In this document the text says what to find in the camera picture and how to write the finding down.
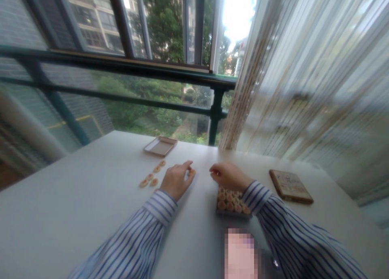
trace table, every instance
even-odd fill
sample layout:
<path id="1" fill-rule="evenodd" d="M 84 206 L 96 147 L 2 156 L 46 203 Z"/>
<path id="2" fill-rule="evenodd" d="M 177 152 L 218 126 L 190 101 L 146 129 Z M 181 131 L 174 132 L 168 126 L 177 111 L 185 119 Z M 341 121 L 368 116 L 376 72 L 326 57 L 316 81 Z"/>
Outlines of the table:
<path id="1" fill-rule="evenodd" d="M 0 192 L 0 277 L 66 278 L 152 195 L 153 188 L 138 187 L 160 161 L 143 152 L 152 139 L 111 132 Z M 387 237 L 322 169 L 184 142 L 166 157 L 168 165 L 187 159 L 197 175 L 162 245 L 158 278 L 219 278 L 227 226 L 246 228 L 267 247 L 256 219 L 215 215 L 217 184 L 208 169 L 221 161 L 236 163 L 273 193 L 269 169 L 296 173 L 315 202 L 287 204 L 343 242 L 370 278 L 389 273 Z"/>

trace person's left hand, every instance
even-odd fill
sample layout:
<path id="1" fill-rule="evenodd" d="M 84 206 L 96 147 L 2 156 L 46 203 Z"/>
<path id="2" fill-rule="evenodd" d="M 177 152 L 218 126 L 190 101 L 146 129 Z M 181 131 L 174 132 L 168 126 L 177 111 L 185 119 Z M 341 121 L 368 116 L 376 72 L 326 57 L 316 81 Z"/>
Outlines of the person's left hand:
<path id="1" fill-rule="evenodd" d="M 193 161 L 186 161 L 182 165 L 176 164 L 173 167 L 168 168 L 165 177 L 163 178 L 159 189 L 169 194 L 176 202 L 189 188 L 196 175 L 196 171 L 190 166 L 192 163 Z M 187 170 L 189 171 L 189 175 L 185 180 Z"/>

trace railing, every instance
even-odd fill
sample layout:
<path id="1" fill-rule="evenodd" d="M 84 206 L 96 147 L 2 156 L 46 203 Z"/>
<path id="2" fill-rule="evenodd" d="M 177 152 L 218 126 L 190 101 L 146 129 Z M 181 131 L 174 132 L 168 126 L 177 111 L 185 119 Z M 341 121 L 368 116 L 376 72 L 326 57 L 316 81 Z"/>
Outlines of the railing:
<path id="1" fill-rule="evenodd" d="M 156 66 L 155 64 L 152 65 L 150 63 L 143 63 L 141 61 L 132 61 L 118 57 L 91 55 L 84 53 L 40 51 L 0 46 L 0 56 L 13 58 L 18 61 L 26 69 L 32 79 L 32 81 L 25 81 L 8 77 L 0 77 L 0 82 L 24 85 L 40 89 L 60 114 L 60 116 L 68 124 L 69 128 L 72 130 L 82 145 L 90 143 L 90 140 L 87 134 L 84 132 L 83 128 L 76 121 L 71 111 L 65 105 L 59 92 L 209 116 L 211 122 L 209 127 L 208 145 L 214 146 L 218 123 L 222 118 L 227 116 L 227 112 L 223 111 L 222 109 L 223 95 L 225 92 L 233 90 L 235 88 L 236 82 L 236 79 L 232 77 L 197 72 L 195 69 L 193 69 L 194 71 L 190 71 L 187 68 L 180 69 L 177 66 L 173 67 L 168 64 L 159 64 Z M 210 108 L 203 108 L 185 104 L 173 104 L 155 100 L 146 100 L 142 98 L 120 96 L 77 87 L 56 85 L 52 83 L 43 72 L 41 63 L 63 64 L 78 68 L 88 68 L 106 72 L 120 73 L 123 75 L 163 79 L 210 87 L 214 90 L 214 99 Z"/>

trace shirt sleeve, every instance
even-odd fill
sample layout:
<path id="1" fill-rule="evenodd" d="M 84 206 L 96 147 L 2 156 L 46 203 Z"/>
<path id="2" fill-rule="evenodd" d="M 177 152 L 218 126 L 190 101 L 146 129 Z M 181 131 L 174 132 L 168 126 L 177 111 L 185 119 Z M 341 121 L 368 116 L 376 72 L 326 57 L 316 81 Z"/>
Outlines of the shirt sleeve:
<path id="1" fill-rule="evenodd" d="M 304 222 L 259 182 L 251 183 L 242 200 L 258 217 L 285 278 L 366 278 L 341 243 Z"/>
<path id="2" fill-rule="evenodd" d="M 165 228 L 176 209 L 175 200 L 158 190 L 69 279 L 150 278 Z"/>

